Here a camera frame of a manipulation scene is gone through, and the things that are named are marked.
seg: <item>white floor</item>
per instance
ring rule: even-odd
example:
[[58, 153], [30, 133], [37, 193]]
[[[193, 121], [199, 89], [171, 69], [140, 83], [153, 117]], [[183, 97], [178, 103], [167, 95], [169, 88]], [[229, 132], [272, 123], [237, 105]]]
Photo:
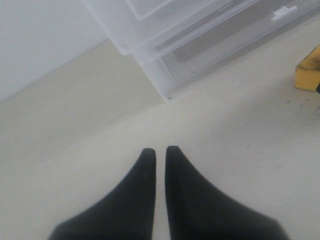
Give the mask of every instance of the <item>white floor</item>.
[[[98, 119], [104, 117], [102, 108], [77, 106], [72, 112], [57, 97], [59, 104], [50, 105], [55, 86], [45, 83], [38, 94], [47, 92], [39, 98], [29, 89], [3, 103], [0, 239], [46, 239], [56, 224], [106, 195], [144, 147], [157, 152], [154, 239], [169, 239], [168, 145], [180, 146], [223, 192], [277, 219], [292, 239], [319, 239], [320, 95], [294, 89], [295, 66], [320, 43], [319, 29], [318, 16], [165, 104], [146, 81], [137, 89], [141, 94], [131, 97], [138, 105], [157, 106], [105, 125]], [[85, 104], [80, 95], [68, 96], [63, 101]], [[24, 99], [36, 107], [26, 108]]]

